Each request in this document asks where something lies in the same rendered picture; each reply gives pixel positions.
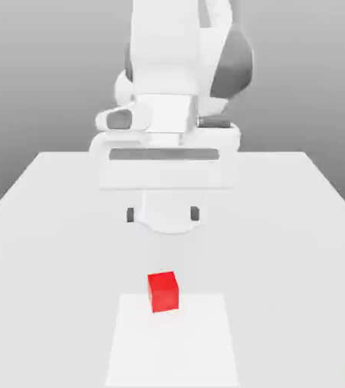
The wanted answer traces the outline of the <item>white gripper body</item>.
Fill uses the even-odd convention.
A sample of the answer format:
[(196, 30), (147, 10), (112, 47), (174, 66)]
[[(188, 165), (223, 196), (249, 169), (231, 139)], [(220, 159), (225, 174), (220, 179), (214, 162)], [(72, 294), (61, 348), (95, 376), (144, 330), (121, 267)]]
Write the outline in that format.
[(240, 130), (199, 127), (175, 147), (156, 146), (146, 132), (99, 133), (89, 152), (101, 189), (230, 189), (235, 180)]

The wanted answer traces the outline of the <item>small red cube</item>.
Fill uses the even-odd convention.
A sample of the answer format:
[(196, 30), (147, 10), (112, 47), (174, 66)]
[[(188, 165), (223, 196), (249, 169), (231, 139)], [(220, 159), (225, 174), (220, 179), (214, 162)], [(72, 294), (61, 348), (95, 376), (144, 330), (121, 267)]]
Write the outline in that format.
[(149, 274), (148, 295), (153, 313), (179, 309), (180, 290), (174, 272)]

